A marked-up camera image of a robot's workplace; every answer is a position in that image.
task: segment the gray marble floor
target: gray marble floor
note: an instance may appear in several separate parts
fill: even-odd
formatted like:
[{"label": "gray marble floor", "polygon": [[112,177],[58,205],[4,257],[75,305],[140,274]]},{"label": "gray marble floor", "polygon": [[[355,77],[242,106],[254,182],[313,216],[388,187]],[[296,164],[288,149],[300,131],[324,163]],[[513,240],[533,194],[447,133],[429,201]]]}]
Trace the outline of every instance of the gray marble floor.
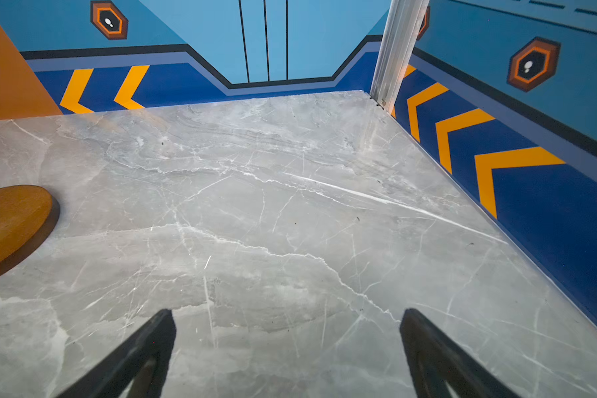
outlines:
[{"label": "gray marble floor", "polygon": [[163,307],[171,397],[414,397],[416,307],[523,397],[597,396],[597,331],[367,94],[0,122],[59,200],[0,277],[0,398],[49,397]]}]

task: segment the orange hexagon emblem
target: orange hexagon emblem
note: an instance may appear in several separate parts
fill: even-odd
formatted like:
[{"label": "orange hexagon emblem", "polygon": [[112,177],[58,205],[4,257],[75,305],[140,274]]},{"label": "orange hexagon emblem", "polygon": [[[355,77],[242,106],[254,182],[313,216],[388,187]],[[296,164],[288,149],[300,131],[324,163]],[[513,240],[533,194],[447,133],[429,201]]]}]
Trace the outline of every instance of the orange hexagon emblem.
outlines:
[{"label": "orange hexagon emblem", "polygon": [[125,39],[128,36],[128,19],[112,1],[91,1],[91,23],[108,40]]},{"label": "orange hexagon emblem", "polygon": [[431,17],[431,6],[427,6],[427,10],[425,11],[424,17],[422,17],[422,25],[420,25],[420,30],[418,31],[418,36],[416,40],[420,40],[422,35],[425,34],[427,29],[429,28],[429,18]]},{"label": "orange hexagon emblem", "polygon": [[522,91],[531,91],[555,74],[561,44],[534,38],[510,59],[507,82]]}]

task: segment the yellow chevron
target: yellow chevron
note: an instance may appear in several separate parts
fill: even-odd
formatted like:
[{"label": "yellow chevron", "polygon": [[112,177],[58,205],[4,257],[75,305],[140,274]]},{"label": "yellow chevron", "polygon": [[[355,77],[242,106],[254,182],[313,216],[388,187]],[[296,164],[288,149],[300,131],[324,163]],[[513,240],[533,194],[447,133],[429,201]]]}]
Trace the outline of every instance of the yellow chevron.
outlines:
[{"label": "yellow chevron", "polygon": [[126,109],[141,109],[143,106],[132,100],[137,87],[141,83],[148,67],[150,65],[133,66],[128,71],[124,83],[121,84],[117,95],[115,96],[115,102],[125,107]]},{"label": "yellow chevron", "polygon": [[474,109],[472,111],[462,113],[462,115],[454,116],[438,122],[435,124],[435,131],[438,135],[438,152],[440,153],[440,164],[450,173],[453,174],[451,168],[451,152],[449,151],[449,133],[451,131],[465,129],[473,125],[489,122],[495,118],[482,109]]},{"label": "yellow chevron", "polygon": [[92,110],[80,104],[80,98],[87,88],[93,69],[75,69],[69,85],[66,86],[60,105],[75,113],[93,113]]},{"label": "yellow chevron", "polygon": [[541,147],[476,155],[475,158],[476,173],[478,175],[478,189],[480,191],[480,203],[496,219],[497,209],[495,208],[493,169],[565,164],[563,160]]},{"label": "yellow chevron", "polygon": [[420,131],[418,130],[418,110],[416,107],[432,98],[436,98],[440,94],[449,91],[445,86],[436,83],[431,87],[422,90],[413,97],[407,100],[407,107],[409,108],[409,125],[411,126],[411,136],[420,142]]},{"label": "yellow chevron", "polygon": [[411,75],[411,73],[412,73],[413,71],[415,71],[415,70],[416,70],[416,68],[414,68],[413,66],[411,66],[411,65],[407,65],[407,67],[406,67],[406,68],[404,68],[403,70],[401,70],[401,71],[400,71],[400,76],[399,76],[399,78],[402,80],[402,79],[404,79],[405,77],[407,77],[408,75]]}]

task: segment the black line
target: black line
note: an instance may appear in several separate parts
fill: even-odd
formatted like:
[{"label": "black line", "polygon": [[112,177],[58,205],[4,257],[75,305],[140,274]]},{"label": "black line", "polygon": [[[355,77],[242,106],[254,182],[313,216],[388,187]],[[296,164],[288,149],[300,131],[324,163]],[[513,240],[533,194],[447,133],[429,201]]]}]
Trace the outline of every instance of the black line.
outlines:
[{"label": "black line", "polygon": [[522,15],[522,14],[516,14],[516,13],[504,11],[504,10],[498,10],[497,8],[485,7],[485,6],[481,6],[479,4],[466,3],[466,2],[464,2],[462,0],[449,0],[449,1],[454,1],[456,3],[464,4],[464,5],[467,5],[467,6],[484,8],[485,10],[491,10],[491,11],[495,11],[495,12],[499,12],[499,13],[503,13],[503,14],[515,15],[516,17],[521,17],[521,18],[526,18],[526,19],[532,19],[534,21],[540,21],[540,22],[544,22],[545,24],[554,25],[554,26],[561,26],[561,27],[564,27],[564,28],[572,29],[574,31],[579,31],[579,32],[584,32],[584,33],[589,33],[589,34],[597,35],[597,32],[590,31],[588,29],[577,28],[577,27],[574,27],[574,26],[566,25],[566,24],[559,24],[559,23],[553,22],[553,21],[547,21],[547,20],[544,20],[544,19],[539,19],[539,18],[535,18],[535,17],[529,17],[528,15]]},{"label": "black line", "polygon": [[564,6],[562,6],[561,4],[552,4],[552,3],[547,3],[545,1],[528,0],[528,2],[531,3],[531,4],[536,4],[538,6],[546,6],[546,7],[551,7],[551,8],[559,8],[560,10],[562,10],[564,8]]},{"label": "black line", "polygon": [[576,8],[575,12],[576,13],[582,13],[582,14],[595,15],[597,17],[597,11],[584,10],[583,8]]},{"label": "black line", "polygon": [[517,100],[498,89],[489,86],[488,84],[470,76],[461,70],[452,67],[446,62],[434,57],[433,55],[426,53],[419,48],[414,47],[413,54],[422,60],[429,62],[436,68],[446,72],[447,74],[455,77],[464,84],[467,84],[481,93],[491,97],[502,105],[514,110],[525,118],[532,122],[539,124],[543,128],[551,131],[553,134],[565,139],[569,143],[572,143],[576,147],[579,147],[589,154],[597,157],[597,141],[590,138],[589,136],[561,123],[554,118],[540,112],[534,107],[528,106],[525,103]]},{"label": "black line", "polygon": [[267,60],[267,81],[270,81],[270,49],[267,46],[267,9],[263,0],[263,23],[265,24],[265,59]]},{"label": "black line", "polygon": [[239,0],[239,14],[241,14],[241,35],[243,36],[243,54],[246,56],[247,82],[250,83],[250,70],[247,68],[246,29],[243,28],[243,9],[241,8],[241,0]]},{"label": "black line", "polygon": [[290,67],[288,66],[288,0],[285,0],[285,79],[290,78],[289,70]]},{"label": "black line", "polygon": [[130,54],[151,54],[151,53],[174,53],[187,52],[199,64],[205,68],[211,75],[213,75],[226,88],[232,89],[247,89],[250,87],[265,87],[276,85],[302,84],[302,83],[319,83],[331,82],[341,73],[343,69],[350,63],[356,54],[365,46],[365,44],[374,41],[381,41],[382,35],[375,34],[365,36],[365,38],[352,51],[349,57],[342,63],[332,76],[324,76],[318,78],[305,78],[293,80],[272,80],[271,82],[253,82],[253,83],[239,83],[233,84],[228,81],[214,66],[205,60],[198,52],[195,51],[189,44],[162,44],[157,46],[133,46],[133,47],[107,47],[107,48],[80,48],[77,50],[45,50],[45,51],[24,51],[20,54],[26,60],[32,59],[57,59],[57,58],[80,58],[80,57],[104,57],[107,55],[130,55]]}]

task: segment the round wooden stool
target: round wooden stool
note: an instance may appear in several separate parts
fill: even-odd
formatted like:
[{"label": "round wooden stool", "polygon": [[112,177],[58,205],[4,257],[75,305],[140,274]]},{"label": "round wooden stool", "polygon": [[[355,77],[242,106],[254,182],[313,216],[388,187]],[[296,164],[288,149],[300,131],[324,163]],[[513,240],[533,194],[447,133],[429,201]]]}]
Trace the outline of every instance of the round wooden stool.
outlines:
[{"label": "round wooden stool", "polygon": [[51,233],[60,205],[44,188],[0,188],[0,275],[18,265]]}]

